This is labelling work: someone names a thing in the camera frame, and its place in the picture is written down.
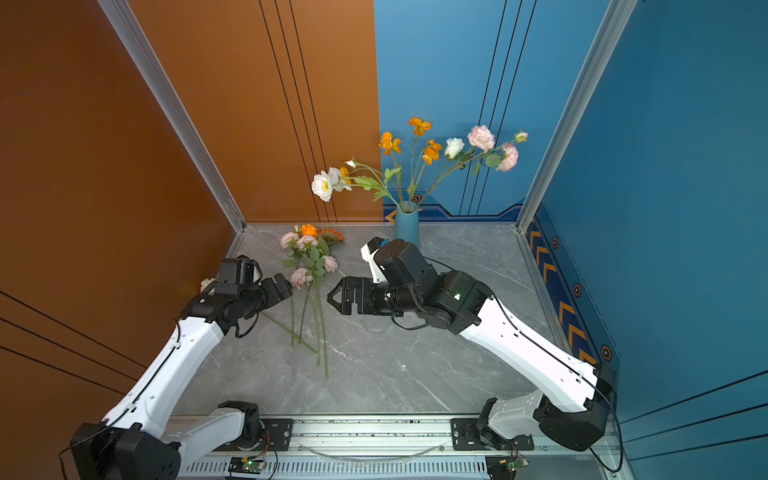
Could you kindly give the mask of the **white rose flower stem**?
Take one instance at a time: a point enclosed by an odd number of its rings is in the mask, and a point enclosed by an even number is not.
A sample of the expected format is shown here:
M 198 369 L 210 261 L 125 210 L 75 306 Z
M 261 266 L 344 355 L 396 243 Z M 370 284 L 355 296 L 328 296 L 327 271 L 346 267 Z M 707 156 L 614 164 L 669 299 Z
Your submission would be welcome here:
M 465 142 L 461 138 L 454 137 L 446 140 L 444 152 L 446 163 L 428 188 L 428 195 L 431 195 L 451 173 L 461 167 L 463 163 L 462 155 L 464 154 L 464 148 Z

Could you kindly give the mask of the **pink rose flower stem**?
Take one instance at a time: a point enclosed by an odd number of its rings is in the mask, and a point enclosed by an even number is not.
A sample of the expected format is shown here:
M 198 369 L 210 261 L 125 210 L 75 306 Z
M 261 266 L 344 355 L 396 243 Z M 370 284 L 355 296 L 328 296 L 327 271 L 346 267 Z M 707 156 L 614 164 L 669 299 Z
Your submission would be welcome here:
M 529 140 L 529 136 L 530 134 L 526 130 L 520 130 L 508 141 L 498 143 L 496 136 L 491 132 L 488 126 L 474 126 L 470 129 L 465 138 L 461 138 L 465 142 L 464 154 L 462 155 L 463 163 L 461 167 L 453 173 L 468 170 L 472 175 L 478 175 L 483 169 L 508 172 L 513 169 L 519 161 L 520 152 L 518 145 L 526 143 Z M 443 151 L 441 158 L 444 161 L 445 145 L 446 141 L 443 144 L 440 144 Z M 422 194 L 422 200 L 419 201 L 418 204 L 421 204 L 431 196 L 440 186 L 439 185 L 431 195 L 428 195 L 427 190 L 430 185 Z

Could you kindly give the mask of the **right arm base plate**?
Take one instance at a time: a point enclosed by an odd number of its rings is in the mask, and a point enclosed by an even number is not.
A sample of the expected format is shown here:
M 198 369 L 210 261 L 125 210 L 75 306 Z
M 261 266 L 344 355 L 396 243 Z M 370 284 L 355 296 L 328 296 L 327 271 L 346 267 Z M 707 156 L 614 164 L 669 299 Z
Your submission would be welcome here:
M 535 444 L 531 435 L 518 435 L 505 439 L 490 428 L 479 429 L 474 418 L 453 418 L 449 421 L 452 446 L 455 451 L 533 451 Z

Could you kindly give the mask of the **orange poppy flower stem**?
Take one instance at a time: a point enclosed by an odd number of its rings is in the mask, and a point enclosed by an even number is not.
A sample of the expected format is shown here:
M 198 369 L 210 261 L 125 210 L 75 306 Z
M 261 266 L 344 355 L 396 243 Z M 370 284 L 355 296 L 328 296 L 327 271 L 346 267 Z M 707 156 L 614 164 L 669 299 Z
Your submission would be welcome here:
M 403 141 L 392 132 L 385 131 L 381 134 L 378 148 L 385 157 L 390 158 L 391 165 L 389 167 L 393 167 L 395 163 L 402 167 L 404 201 L 416 203 L 419 208 L 423 202 L 421 204 L 418 204 L 418 202 L 422 200 L 422 194 L 428 187 L 425 183 L 427 173 L 436 163 L 442 160 L 442 147 L 434 139 L 422 140 L 432 129 L 432 124 L 429 121 L 412 117 L 408 121 L 408 125 L 413 129 L 413 142 L 407 159 L 402 158 Z M 434 171 L 435 177 L 432 181 L 439 172 L 438 170 Z

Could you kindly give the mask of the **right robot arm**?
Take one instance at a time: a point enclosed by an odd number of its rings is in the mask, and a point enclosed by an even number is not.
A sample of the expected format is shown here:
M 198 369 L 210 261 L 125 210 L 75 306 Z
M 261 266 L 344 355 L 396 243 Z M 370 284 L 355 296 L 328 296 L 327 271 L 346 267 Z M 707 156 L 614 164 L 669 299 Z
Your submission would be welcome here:
M 494 354 L 523 375 L 535 391 L 486 401 L 473 424 L 454 426 L 457 450 L 506 451 L 502 466 L 518 469 L 540 432 L 576 452 L 593 452 L 616 417 L 615 370 L 565 352 L 515 316 L 500 297 L 472 275 L 424 256 L 405 240 L 371 239 L 361 249 L 367 277 L 345 276 L 326 300 L 340 314 L 387 317 L 408 313 L 420 329 L 448 331 Z

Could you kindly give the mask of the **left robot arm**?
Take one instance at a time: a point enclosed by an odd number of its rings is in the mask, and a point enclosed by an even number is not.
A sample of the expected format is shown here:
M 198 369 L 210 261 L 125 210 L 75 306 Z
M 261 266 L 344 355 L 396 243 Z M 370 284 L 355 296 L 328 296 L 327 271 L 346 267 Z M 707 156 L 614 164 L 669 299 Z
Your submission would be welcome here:
M 222 261 L 215 279 L 183 309 L 167 343 L 131 390 L 96 423 L 72 436 L 71 453 L 82 479 L 175 479 L 190 464 L 233 442 L 246 448 L 265 441 L 259 408 L 228 401 L 211 414 L 167 433 L 173 410 L 208 354 L 239 321 L 292 295 L 282 275 L 266 277 L 245 256 Z

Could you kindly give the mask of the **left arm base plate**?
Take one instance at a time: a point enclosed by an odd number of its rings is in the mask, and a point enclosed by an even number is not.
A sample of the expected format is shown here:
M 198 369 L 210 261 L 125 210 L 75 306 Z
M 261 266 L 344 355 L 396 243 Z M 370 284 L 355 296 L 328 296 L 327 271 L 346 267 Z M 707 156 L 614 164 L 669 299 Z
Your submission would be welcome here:
M 258 440 L 242 440 L 237 445 L 241 451 L 261 453 L 263 451 L 287 452 L 290 448 L 294 420 L 263 419 L 261 436 Z

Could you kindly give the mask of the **teal cylindrical vase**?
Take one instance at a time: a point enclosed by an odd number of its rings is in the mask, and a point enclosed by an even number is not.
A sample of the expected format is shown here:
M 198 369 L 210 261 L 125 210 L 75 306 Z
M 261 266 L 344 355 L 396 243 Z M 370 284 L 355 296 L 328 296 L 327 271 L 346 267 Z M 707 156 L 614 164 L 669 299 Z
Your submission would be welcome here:
M 420 245 L 418 205 L 411 201 L 400 203 L 394 216 L 394 237 Z

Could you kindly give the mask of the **cream flower stem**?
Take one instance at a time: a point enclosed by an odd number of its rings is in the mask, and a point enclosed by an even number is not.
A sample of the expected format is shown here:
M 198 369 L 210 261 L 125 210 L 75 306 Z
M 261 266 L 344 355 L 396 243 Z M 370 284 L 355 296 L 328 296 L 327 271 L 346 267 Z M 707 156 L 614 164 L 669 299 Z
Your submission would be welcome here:
M 216 282 L 215 278 L 205 278 L 200 282 L 200 293 L 201 294 L 208 294 L 212 293 L 215 289 L 214 283 Z M 272 324 L 280 328 L 282 331 L 284 331 L 286 334 L 288 334 L 291 338 L 291 344 L 294 345 L 298 343 L 299 345 L 303 345 L 305 348 L 307 348 L 313 355 L 318 356 L 318 351 L 312 347 L 309 343 L 307 343 L 303 338 L 301 338 L 299 335 L 297 335 L 294 331 L 290 330 L 283 324 L 281 324 L 278 320 L 273 318 L 272 316 L 262 313 L 262 317 L 269 320 Z

